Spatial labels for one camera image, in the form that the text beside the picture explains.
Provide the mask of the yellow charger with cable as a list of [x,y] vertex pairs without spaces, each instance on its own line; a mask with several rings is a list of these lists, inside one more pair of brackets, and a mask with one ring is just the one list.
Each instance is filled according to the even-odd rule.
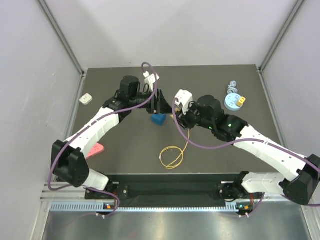
[[[189,145],[189,142],[187,141],[184,145],[184,147],[179,147],[176,145],[170,145],[162,149],[159,153],[158,159],[161,163],[161,165],[166,170],[174,170],[178,168],[185,159],[185,151]],[[163,156],[168,155],[169,153],[176,153],[176,156],[172,161],[168,161],[166,159],[163,159]]]

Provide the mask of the blue cube power socket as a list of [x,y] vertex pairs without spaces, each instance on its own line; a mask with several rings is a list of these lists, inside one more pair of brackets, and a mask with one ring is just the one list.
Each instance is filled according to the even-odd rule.
[[152,114],[151,116],[151,121],[158,126],[162,126],[166,121],[166,119],[167,119],[166,114]]

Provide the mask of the yellow plug adapter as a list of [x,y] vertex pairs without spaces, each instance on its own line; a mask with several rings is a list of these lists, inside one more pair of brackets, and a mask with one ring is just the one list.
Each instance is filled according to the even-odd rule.
[[239,98],[239,100],[238,100],[238,102],[236,103],[236,105],[237,105],[239,108],[241,108],[241,107],[244,105],[245,101],[246,101],[246,98],[242,96],[242,97]]

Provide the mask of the pink triangular power strip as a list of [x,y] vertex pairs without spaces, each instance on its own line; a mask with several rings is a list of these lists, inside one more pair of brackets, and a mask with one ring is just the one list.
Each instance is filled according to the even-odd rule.
[[96,143],[87,154],[87,158],[91,158],[95,155],[98,155],[102,153],[104,150],[105,150],[105,147],[102,144]]

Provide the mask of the white square socket adapter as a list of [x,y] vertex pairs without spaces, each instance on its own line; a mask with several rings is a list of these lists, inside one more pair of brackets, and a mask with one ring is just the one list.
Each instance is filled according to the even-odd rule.
[[93,100],[93,97],[89,93],[85,93],[80,97],[79,102],[83,105],[88,105]]

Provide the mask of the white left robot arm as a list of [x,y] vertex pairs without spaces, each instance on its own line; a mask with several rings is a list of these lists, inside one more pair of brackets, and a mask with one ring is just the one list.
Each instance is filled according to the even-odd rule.
[[137,77],[125,76],[119,89],[88,123],[66,140],[54,142],[51,175],[67,182],[68,186],[96,189],[97,194],[105,199],[113,194],[110,179],[87,164],[91,149],[135,109],[145,109],[149,114],[168,114],[172,110],[158,88],[159,75],[147,71],[143,75],[145,91],[140,91],[141,84]]

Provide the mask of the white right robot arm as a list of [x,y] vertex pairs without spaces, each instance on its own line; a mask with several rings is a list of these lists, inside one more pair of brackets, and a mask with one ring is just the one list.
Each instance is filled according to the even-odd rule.
[[270,193],[308,206],[320,183],[320,158],[304,156],[277,144],[258,132],[247,121],[226,114],[219,100],[204,95],[197,101],[180,90],[172,101],[173,119],[177,129],[201,127],[211,131],[223,147],[233,146],[246,151],[275,169],[276,173],[241,172],[233,182],[233,193],[245,198],[253,193]]

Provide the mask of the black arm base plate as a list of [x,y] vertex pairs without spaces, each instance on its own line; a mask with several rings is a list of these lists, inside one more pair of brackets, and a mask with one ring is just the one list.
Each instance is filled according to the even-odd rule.
[[217,182],[120,182],[110,181],[102,189],[104,192],[115,194],[121,201],[133,200],[137,197],[201,197],[212,200],[247,199],[249,193],[244,189],[232,188],[232,184],[223,185]]

